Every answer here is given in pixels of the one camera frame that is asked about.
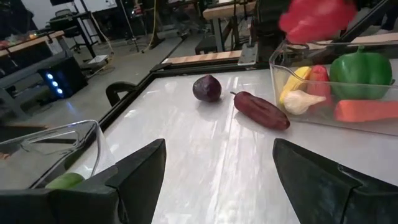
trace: white table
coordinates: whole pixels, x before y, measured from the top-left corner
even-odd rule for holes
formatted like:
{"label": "white table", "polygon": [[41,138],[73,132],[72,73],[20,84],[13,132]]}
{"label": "white table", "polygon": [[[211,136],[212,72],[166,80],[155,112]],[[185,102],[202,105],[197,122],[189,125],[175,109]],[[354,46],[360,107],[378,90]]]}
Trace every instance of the white table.
{"label": "white table", "polygon": [[220,102],[193,96],[201,75],[156,79],[105,132],[117,161],[166,140],[153,223],[299,223],[272,159],[275,138],[398,185],[397,137],[298,122],[284,133],[263,128],[238,113],[229,91],[273,102],[270,71],[213,75],[223,87]]}

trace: clear plastic container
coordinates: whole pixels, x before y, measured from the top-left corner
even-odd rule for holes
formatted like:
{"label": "clear plastic container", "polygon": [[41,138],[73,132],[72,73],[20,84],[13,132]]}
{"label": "clear plastic container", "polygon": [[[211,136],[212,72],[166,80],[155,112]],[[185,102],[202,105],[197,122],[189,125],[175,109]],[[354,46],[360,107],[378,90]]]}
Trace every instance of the clear plastic container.
{"label": "clear plastic container", "polygon": [[93,120],[0,142],[0,153],[0,190],[42,188],[67,172],[87,179],[114,164]]}
{"label": "clear plastic container", "polygon": [[380,119],[365,122],[338,121],[335,118],[335,108],[339,102],[337,96],[331,91],[332,106],[328,110],[307,110],[304,114],[292,115],[287,112],[284,105],[279,103],[280,94],[287,80],[292,77],[302,82],[300,90],[306,92],[309,83],[324,83],[333,88],[349,88],[355,91],[385,91],[386,94],[378,101],[398,101],[397,85],[367,85],[336,82],[316,82],[300,78],[294,73],[297,68],[303,66],[324,65],[328,70],[330,64],[339,56],[357,51],[358,46],[363,45],[363,52],[377,52],[390,59],[393,79],[398,79],[398,42],[380,43],[347,43],[328,44],[312,43],[305,45],[292,45],[287,42],[281,43],[272,54],[269,64],[275,93],[275,104],[283,110],[289,119],[309,123],[325,124],[342,128],[370,131],[374,133],[390,134],[398,136],[398,111],[397,118]]}

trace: red bell pepper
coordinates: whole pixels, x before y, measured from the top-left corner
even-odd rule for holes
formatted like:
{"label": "red bell pepper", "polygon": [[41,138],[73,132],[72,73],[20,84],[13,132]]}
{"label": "red bell pepper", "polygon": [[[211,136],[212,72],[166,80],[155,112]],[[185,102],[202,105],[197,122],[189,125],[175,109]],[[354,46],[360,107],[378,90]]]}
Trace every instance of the red bell pepper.
{"label": "red bell pepper", "polygon": [[[316,65],[312,67],[311,72],[308,76],[308,80],[328,82],[329,81],[328,70],[323,65]],[[333,107],[333,101],[331,100],[331,95],[330,95],[330,85],[328,83],[309,82],[307,84],[307,93],[310,95],[326,97],[325,101],[310,106],[309,110],[312,113],[316,112],[317,110],[323,107],[327,108]]]}
{"label": "red bell pepper", "polygon": [[304,44],[325,40],[345,29],[356,15],[356,6],[347,0],[293,0],[279,20],[287,40]]}

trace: black chair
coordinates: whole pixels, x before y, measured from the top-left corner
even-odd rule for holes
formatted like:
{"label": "black chair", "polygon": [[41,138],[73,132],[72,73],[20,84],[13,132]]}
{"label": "black chair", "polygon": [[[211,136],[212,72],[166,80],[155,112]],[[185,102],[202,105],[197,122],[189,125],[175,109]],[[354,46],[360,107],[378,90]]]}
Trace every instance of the black chair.
{"label": "black chair", "polygon": [[[59,10],[59,11],[55,12],[55,18],[50,20],[50,25],[53,26],[51,21],[58,20],[63,17],[71,16],[71,15],[72,15],[72,12],[70,9]],[[79,29],[78,25],[76,24],[77,22],[78,21],[74,20],[74,19],[72,21],[57,22],[57,27],[58,27],[57,30],[59,30],[60,27],[63,27],[62,30],[65,33],[64,36],[66,38],[72,38],[73,41],[75,41],[75,45],[70,47],[70,49],[73,49],[75,52],[80,54],[80,50],[81,50],[80,46],[84,45],[84,44],[79,44],[75,39],[75,37],[82,35],[80,33],[80,29]]]}

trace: carrot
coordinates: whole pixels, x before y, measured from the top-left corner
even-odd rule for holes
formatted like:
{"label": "carrot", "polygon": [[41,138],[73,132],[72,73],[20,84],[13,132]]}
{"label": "carrot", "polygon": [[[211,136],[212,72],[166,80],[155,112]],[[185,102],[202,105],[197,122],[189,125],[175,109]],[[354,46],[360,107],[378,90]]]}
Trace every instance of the carrot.
{"label": "carrot", "polygon": [[398,118],[398,101],[341,100],[335,108],[337,121],[364,122],[389,118]]}

